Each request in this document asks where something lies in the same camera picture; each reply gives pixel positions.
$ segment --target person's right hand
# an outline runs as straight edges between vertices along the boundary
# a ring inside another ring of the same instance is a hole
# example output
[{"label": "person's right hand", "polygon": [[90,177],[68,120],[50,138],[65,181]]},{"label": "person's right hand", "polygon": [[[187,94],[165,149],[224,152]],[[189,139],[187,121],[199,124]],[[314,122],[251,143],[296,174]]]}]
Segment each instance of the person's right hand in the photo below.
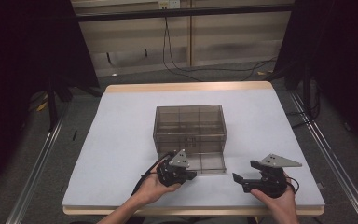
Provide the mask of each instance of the person's right hand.
[{"label": "person's right hand", "polygon": [[270,198],[258,189],[252,189],[251,193],[272,212],[272,217],[279,224],[299,223],[296,213],[295,193],[287,186],[284,194],[279,198]]}]

